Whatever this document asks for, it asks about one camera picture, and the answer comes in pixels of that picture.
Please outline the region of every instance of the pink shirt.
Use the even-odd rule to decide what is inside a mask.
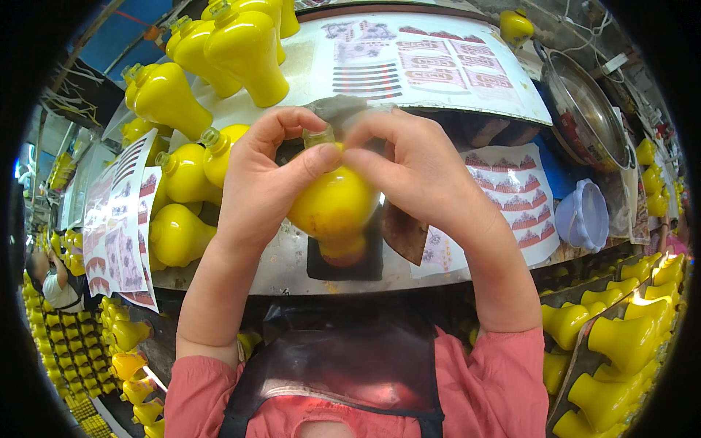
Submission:
[[[543,330],[488,333],[467,356],[461,342],[439,330],[435,339],[438,397],[446,438],[544,437]],[[244,364],[232,369],[211,357],[175,361],[165,399],[165,436],[216,437],[224,408]],[[298,438],[306,421],[345,423],[356,438],[419,438],[415,418],[361,411],[295,395],[266,400],[253,415],[247,438]]]

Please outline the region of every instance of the black apron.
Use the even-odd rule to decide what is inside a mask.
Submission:
[[[246,364],[224,410],[221,438],[244,438],[248,421],[263,402],[280,395],[414,417],[422,438],[443,436],[433,324],[402,308],[373,315],[364,309],[360,316],[342,306],[316,315],[300,324],[299,313],[290,317],[282,312],[278,322],[282,319],[291,328],[281,329]]]

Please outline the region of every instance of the worker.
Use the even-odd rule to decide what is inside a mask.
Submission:
[[[183,300],[165,403],[173,437],[544,437],[538,293],[503,215],[434,121],[370,112],[333,144],[278,167],[284,139],[325,122],[268,110],[231,150],[217,234]],[[363,149],[386,139],[386,156]],[[236,334],[261,253],[296,195],[339,163],[465,251],[480,328],[467,356],[436,326],[292,330],[247,363]]]
[[[662,226],[658,230],[650,232],[650,244],[643,247],[643,253],[646,256],[651,256],[656,252],[669,255],[689,254],[689,245],[691,244],[691,232],[688,226],[688,212],[685,208],[679,215],[679,220],[676,223],[676,235],[669,232],[671,221],[669,213],[665,213],[660,222]]]
[[[51,272],[50,263],[54,265],[55,272]],[[58,258],[53,249],[45,252],[35,252],[27,257],[25,269],[32,281],[32,286],[43,295],[55,310],[63,312],[80,312],[81,310],[93,310],[97,305],[96,299],[85,298],[84,292],[88,290],[85,284],[85,276],[74,277]]]

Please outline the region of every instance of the finger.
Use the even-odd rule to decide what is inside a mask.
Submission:
[[[282,166],[276,177],[287,193],[296,196],[322,174],[333,170],[341,159],[341,151],[333,143],[311,147]]]
[[[345,145],[349,149],[362,147],[373,137],[386,139],[397,144],[401,132],[408,128],[410,121],[401,116],[403,111],[392,111],[392,114],[368,112],[346,134]]]
[[[275,157],[275,150],[284,139],[299,137],[301,130],[323,131],[326,122],[307,108],[278,107],[266,111],[246,132],[247,144],[255,151]]]
[[[341,161],[385,195],[391,196],[395,188],[403,184],[404,168],[372,151],[347,149],[343,152]]]

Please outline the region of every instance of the pink sleeve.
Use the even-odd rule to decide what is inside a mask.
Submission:
[[[543,329],[522,333],[489,332],[468,358],[470,373],[509,437],[542,437],[547,419],[543,385]]]
[[[243,367],[244,364],[239,364],[233,369],[206,356],[176,360],[165,397],[165,436],[215,438]]]

